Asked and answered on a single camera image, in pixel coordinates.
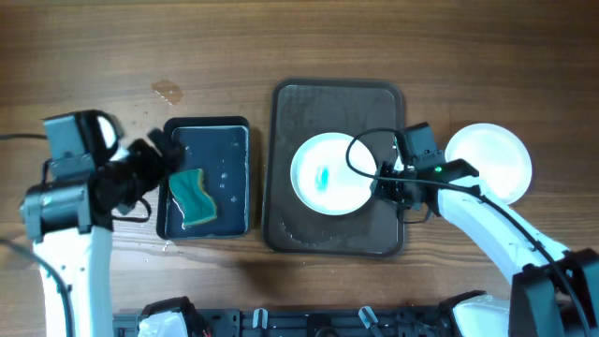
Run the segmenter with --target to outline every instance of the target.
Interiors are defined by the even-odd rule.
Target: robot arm
[[[511,210],[497,198],[487,185],[477,177],[467,176],[453,182],[456,185],[479,186],[481,195],[508,212],[533,237],[540,241],[554,260],[564,257],[568,248],[555,242],[534,228],[517,212]],[[480,199],[458,191],[441,189],[438,193],[439,213],[447,222],[461,229],[493,261],[508,283],[512,277],[522,272],[526,265],[536,267],[548,264],[548,261],[503,215]]]
[[[383,162],[378,175],[371,176],[373,194],[395,202],[398,214],[427,204],[463,230],[512,285],[510,302],[482,295],[455,303],[455,333],[464,337],[597,333],[599,256],[593,250],[570,252],[501,202],[467,162],[446,163],[427,124],[402,133],[374,131],[395,134],[404,164]],[[560,292],[571,301],[558,302],[555,295]]]
[[[183,149],[154,130],[148,137],[157,150],[138,139],[125,157],[109,161],[122,134],[97,110],[53,117],[44,126],[54,180],[30,188],[21,213],[34,252],[57,271],[71,304],[66,312],[56,281],[40,267],[47,334],[111,336],[111,211],[130,211],[179,165]]]

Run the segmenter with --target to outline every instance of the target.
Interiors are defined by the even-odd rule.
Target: wooden table
[[[176,116],[242,115],[254,129],[262,185],[279,80],[386,79],[405,95],[407,124],[428,121],[440,144],[476,122],[516,133],[530,151],[533,183],[514,208],[573,249],[599,249],[596,2],[111,2],[1,2],[0,133],[41,133],[40,119],[89,108],[116,114],[127,141]],[[181,88],[178,104],[154,91],[162,80]],[[26,243],[18,208],[48,147],[5,141],[0,155],[0,235]],[[238,240],[176,242],[165,251],[153,221],[117,224],[115,313],[181,295],[200,308],[253,309],[435,304],[471,289],[509,294],[480,249],[443,220],[410,227],[393,259],[277,255],[260,238],[261,199],[253,198],[254,228]],[[0,335],[43,334],[37,266],[4,248],[0,261]]]

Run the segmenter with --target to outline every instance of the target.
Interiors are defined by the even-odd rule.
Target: blue tray
[[[240,116],[173,118],[165,133],[185,148],[179,171],[204,170],[204,187],[214,198],[217,218],[183,229],[168,181],[160,185],[156,233],[165,240],[235,238],[249,229],[250,125]]]

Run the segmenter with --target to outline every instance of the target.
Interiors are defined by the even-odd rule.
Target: wire
[[[48,139],[46,135],[38,135],[38,134],[5,134],[0,135],[0,140],[9,140],[9,139]]]
[[[29,249],[18,245],[12,242],[9,239],[0,238],[0,244],[3,244],[13,250],[14,252],[21,254],[31,260],[37,262],[38,265],[42,266],[47,272],[48,275],[54,279],[54,282],[58,286],[58,292],[60,293],[60,297],[63,300],[63,310],[65,311],[65,325],[66,325],[66,337],[73,337],[75,335],[73,329],[73,316],[71,310],[71,301],[68,297],[68,289],[65,285],[65,281],[60,277],[58,272],[43,258],[38,256],[35,253],[29,251]]]
[[[570,285],[570,282],[566,279],[563,271],[557,265],[557,262],[555,261],[555,259],[553,259],[553,257],[551,257],[551,255],[545,250],[545,247],[543,247],[543,243],[541,243],[539,240],[535,239],[531,235],[531,233],[529,233],[526,229],[524,229],[524,227],[522,227],[522,225],[518,221],[516,221],[516,219],[514,219],[508,212],[506,212],[503,208],[499,207],[497,204],[495,204],[494,202],[489,200],[487,197],[474,196],[474,195],[473,195],[473,197],[479,198],[481,201],[490,205],[490,207],[493,210],[497,211],[499,214],[501,214],[505,218],[507,218],[507,220],[509,220],[509,222],[511,222],[512,225],[514,225],[514,227],[518,231],[520,231],[520,233],[522,233],[522,235],[524,235],[526,240],[528,240],[533,245],[534,249],[538,250],[539,253],[541,253],[541,255],[548,261],[549,266],[551,267],[553,272],[555,272],[555,274],[558,276],[558,279],[560,280],[560,283],[563,286],[564,292],[570,296],[570,300],[572,300],[572,304],[574,304],[574,306],[576,307],[578,318],[580,319],[580,323],[582,324],[582,329],[584,330],[584,335],[586,337],[592,337],[591,327],[589,326],[589,321],[587,320],[587,316],[584,313],[584,309],[582,308],[582,304],[580,303],[580,300],[578,299],[577,294],[574,292],[574,289],[572,288],[572,285]]]
[[[141,204],[146,208],[146,211],[148,212],[147,216],[145,216],[145,217],[112,216],[112,220],[119,220],[119,221],[132,222],[132,223],[138,223],[138,224],[143,224],[143,223],[148,222],[148,220],[150,220],[150,215],[152,215],[152,206],[150,205],[148,200],[146,200],[144,198],[140,198],[139,202],[141,202]]]
[[[48,170],[50,168],[51,162],[51,159],[46,159],[46,161],[44,161],[44,164],[41,167],[41,182],[39,184],[41,184],[42,188],[46,187],[46,181],[48,180]]]
[[[555,259],[553,259],[553,257],[551,257],[551,255],[547,252],[547,250],[545,250],[545,247],[543,247],[543,243],[541,243],[540,241],[535,239],[531,235],[531,233],[529,233],[526,229],[524,229],[524,227],[516,219],[514,219],[514,217],[512,217],[508,212],[506,212],[503,208],[499,207],[499,205],[495,204],[494,202],[489,200],[487,197],[480,195],[479,194],[480,191],[475,191],[473,188],[467,188],[467,187],[459,186],[459,185],[456,185],[453,183],[439,183],[439,182],[426,181],[426,180],[420,180],[420,179],[381,177],[378,175],[368,174],[366,172],[362,172],[362,171],[358,170],[357,168],[354,168],[354,166],[349,161],[349,152],[350,152],[352,146],[360,138],[362,138],[366,135],[369,135],[371,133],[375,133],[375,132],[390,132],[395,135],[396,139],[398,138],[398,136],[400,137],[402,134],[399,130],[396,130],[396,129],[392,129],[392,128],[388,128],[388,127],[377,127],[377,128],[373,128],[370,130],[366,130],[366,131],[361,132],[361,133],[357,134],[356,136],[354,136],[352,141],[347,146],[347,150],[345,152],[345,162],[347,163],[347,166],[351,170],[353,170],[355,173],[357,173],[361,176],[375,179],[378,181],[397,182],[397,183],[420,183],[420,184],[427,184],[427,185],[442,187],[442,188],[457,191],[457,192],[462,192],[462,193],[465,193],[474,198],[478,198],[482,202],[485,202],[488,205],[490,205],[490,207],[493,210],[497,211],[499,214],[504,216],[520,233],[522,233],[522,235],[526,238],[526,240],[528,240],[533,245],[534,249],[538,250],[539,253],[541,253],[541,255],[548,261],[549,267],[558,276],[558,279],[563,286],[563,291],[570,297],[570,300],[576,307],[577,315],[578,315],[578,318],[580,319],[580,323],[582,324],[582,329],[584,330],[585,337],[592,337],[591,328],[589,326],[589,321],[587,320],[587,316],[584,313],[584,309],[582,308],[582,304],[580,303],[580,300],[578,299],[577,294],[574,292],[574,289],[572,288],[572,285],[570,285],[570,282],[568,282],[568,280],[566,279],[563,271],[557,265],[557,262],[555,261]]]
[[[420,184],[427,184],[427,185],[432,185],[432,186],[437,186],[437,187],[443,187],[443,188],[448,188],[448,189],[452,189],[455,191],[460,191],[460,192],[464,192],[464,193],[472,193],[474,191],[473,188],[469,188],[469,187],[463,187],[463,186],[458,186],[455,184],[451,184],[451,183],[440,183],[440,182],[434,182],[434,181],[427,181],[427,180],[421,180],[421,179],[408,179],[408,178],[390,178],[390,177],[381,177],[378,175],[373,175],[373,174],[369,174],[366,172],[362,172],[361,170],[355,168],[352,163],[349,161],[349,151],[352,148],[352,146],[354,146],[354,143],[356,143],[356,141],[358,141],[360,138],[372,134],[372,133],[376,133],[376,132],[392,132],[396,135],[399,135],[400,132],[398,130],[392,129],[392,128],[388,128],[388,127],[377,127],[374,129],[370,129],[370,130],[366,130],[362,133],[357,134],[352,141],[349,142],[349,145],[347,146],[347,151],[345,152],[345,162],[347,163],[347,166],[353,170],[355,173],[367,177],[367,178],[371,178],[371,179],[375,179],[378,181],[383,181],[383,182],[396,182],[396,183],[420,183]]]

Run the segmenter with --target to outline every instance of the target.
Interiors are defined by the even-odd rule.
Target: rectangular tray
[[[204,170],[204,186],[216,203],[217,218],[183,229],[171,202],[168,181],[160,185],[156,234],[164,240],[235,238],[249,229],[250,125],[240,116],[173,118],[165,134],[185,148],[179,171]]]
[[[310,210],[290,181],[293,155],[306,140],[326,132],[350,136],[375,127],[404,128],[400,90],[387,81],[288,79],[272,95],[269,157],[262,206],[262,235],[274,252],[387,257],[404,243],[403,214],[371,198],[346,215]],[[393,136],[362,142],[377,165],[395,162]]]

